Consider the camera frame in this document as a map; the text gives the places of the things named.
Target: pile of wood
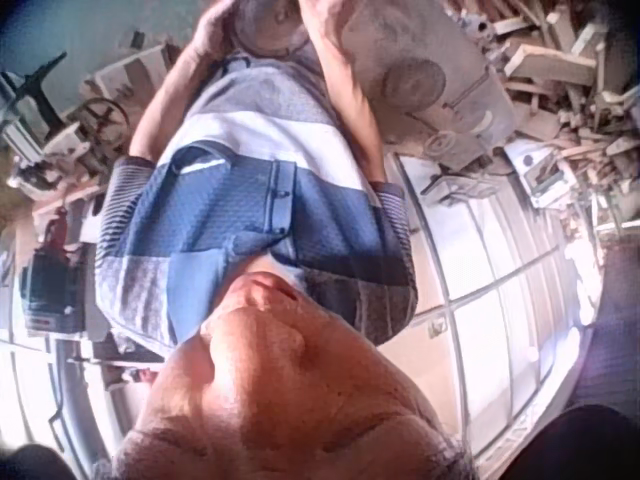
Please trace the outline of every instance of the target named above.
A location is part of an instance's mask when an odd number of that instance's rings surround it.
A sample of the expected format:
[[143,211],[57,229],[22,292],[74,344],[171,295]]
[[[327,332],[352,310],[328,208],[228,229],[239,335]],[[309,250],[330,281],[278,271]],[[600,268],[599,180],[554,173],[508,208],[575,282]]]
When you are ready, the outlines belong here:
[[555,147],[591,186],[638,177],[636,54],[621,32],[597,15],[589,18],[576,0],[444,0],[444,6],[502,74],[517,135]]

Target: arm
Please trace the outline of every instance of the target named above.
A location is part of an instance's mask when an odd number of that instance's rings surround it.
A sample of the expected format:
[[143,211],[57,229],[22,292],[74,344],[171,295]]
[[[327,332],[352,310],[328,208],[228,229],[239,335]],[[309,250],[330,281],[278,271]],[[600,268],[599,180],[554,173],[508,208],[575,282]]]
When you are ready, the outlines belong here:
[[196,33],[147,107],[129,147],[129,155],[157,163],[182,124],[187,107],[224,58],[222,21],[236,0],[216,0],[202,16]]
[[355,144],[358,165],[369,182],[386,182],[380,131],[339,40],[354,5],[354,0],[300,0],[302,18],[320,58],[331,104]]

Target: lips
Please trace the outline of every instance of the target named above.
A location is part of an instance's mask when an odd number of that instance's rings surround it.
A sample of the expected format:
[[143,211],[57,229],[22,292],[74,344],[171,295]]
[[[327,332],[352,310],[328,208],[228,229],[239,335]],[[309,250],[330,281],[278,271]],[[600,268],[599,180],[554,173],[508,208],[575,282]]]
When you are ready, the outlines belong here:
[[274,275],[273,273],[267,272],[247,273],[245,275],[241,275],[231,284],[227,295],[237,293],[239,290],[248,288],[252,284],[267,290],[279,292],[294,302],[298,301],[295,288],[289,285],[289,283],[284,279]]

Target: blue shirt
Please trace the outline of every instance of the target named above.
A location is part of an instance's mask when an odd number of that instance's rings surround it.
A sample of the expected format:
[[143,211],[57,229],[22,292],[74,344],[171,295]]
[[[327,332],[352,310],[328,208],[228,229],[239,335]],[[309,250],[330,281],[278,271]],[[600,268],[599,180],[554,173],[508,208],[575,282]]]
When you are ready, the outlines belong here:
[[118,162],[96,261],[115,329],[168,355],[194,335],[234,267],[269,254],[375,344],[417,302],[403,192],[359,171],[321,80],[235,57],[158,166]]

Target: metal machine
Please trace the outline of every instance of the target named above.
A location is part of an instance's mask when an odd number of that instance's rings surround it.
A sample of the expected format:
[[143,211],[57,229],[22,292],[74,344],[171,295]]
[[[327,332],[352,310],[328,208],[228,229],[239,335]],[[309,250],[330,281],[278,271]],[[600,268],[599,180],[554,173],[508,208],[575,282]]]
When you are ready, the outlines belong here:
[[81,301],[82,262],[65,249],[67,210],[60,207],[45,231],[44,242],[20,275],[25,326],[42,334],[73,336],[84,331]]

